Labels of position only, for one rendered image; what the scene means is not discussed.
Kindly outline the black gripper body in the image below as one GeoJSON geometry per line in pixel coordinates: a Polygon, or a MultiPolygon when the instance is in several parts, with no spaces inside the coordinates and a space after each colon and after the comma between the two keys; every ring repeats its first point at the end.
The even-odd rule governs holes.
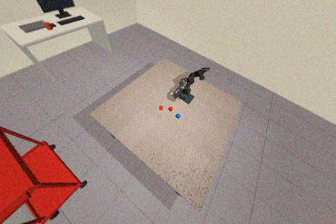
{"type": "Polygon", "coordinates": [[[198,71],[196,71],[196,72],[194,72],[194,75],[195,75],[196,77],[198,77],[198,75],[199,75],[199,76],[202,76],[202,71],[201,71],[201,69],[198,70],[198,71]]]}

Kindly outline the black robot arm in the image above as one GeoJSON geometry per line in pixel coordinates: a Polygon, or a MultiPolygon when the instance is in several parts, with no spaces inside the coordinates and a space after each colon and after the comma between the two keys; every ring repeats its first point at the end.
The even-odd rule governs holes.
{"type": "MultiPolygon", "coordinates": [[[[199,75],[198,75],[199,76],[199,75]]],[[[191,84],[194,83],[194,77],[196,77],[193,73],[190,73],[190,76],[187,78],[187,84],[184,86],[184,88],[182,89],[182,91],[180,91],[179,97],[186,100],[187,97],[189,96],[190,92],[191,92],[191,84]]],[[[203,80],[205,79],[204,76],[199,76],[199,80],[203,80]]]]}

